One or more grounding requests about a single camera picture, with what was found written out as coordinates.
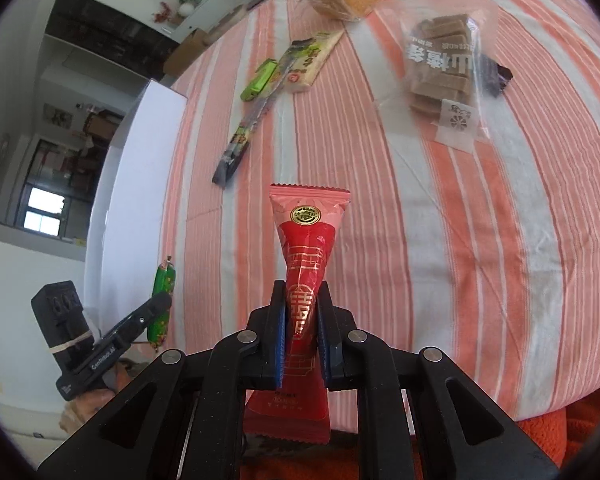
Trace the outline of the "person's left hand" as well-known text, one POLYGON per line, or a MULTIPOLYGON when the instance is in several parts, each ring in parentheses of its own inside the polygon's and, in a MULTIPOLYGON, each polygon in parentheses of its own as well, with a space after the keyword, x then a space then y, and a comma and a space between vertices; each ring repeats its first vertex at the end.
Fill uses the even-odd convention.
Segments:
POLYGON ((60 429, 67 436, 74 434, 146 367, 147 363, 137 363, 130 360, 117 362, 114 367, 114 385, 87 391, 67 402, 60 415, 60 429))

